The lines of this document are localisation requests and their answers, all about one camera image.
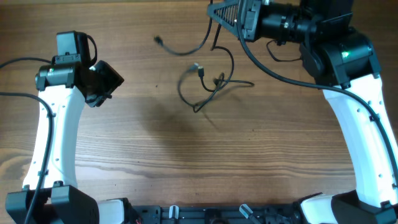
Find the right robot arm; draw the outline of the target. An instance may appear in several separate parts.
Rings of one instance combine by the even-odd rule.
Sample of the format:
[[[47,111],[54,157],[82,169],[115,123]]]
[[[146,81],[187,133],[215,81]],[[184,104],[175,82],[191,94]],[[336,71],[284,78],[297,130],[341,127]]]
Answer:
[[[340,124],[354,168],[354,190],[315,194],[292,207],[292,223],[395,223],[397,143],[384,106],[381,66],[373,43],[350,26],[351,1],[223,1],[207,14],[229,30],[250,59],[248,43],[262,37],[299,45]]]

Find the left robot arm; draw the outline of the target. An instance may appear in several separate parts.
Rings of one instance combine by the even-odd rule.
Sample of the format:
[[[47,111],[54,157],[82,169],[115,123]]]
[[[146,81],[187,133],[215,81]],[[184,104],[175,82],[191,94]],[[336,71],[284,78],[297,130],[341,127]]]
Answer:
[[[40,114],[34,154],[22,189],[6,197],[6,211],[16,223],[126,223],[127,202],[96,201],[78,189],[75,172],[83,108],[101,106],[123,78],[97,59],[88,34],[60,32],[57,48],[35,77]]]

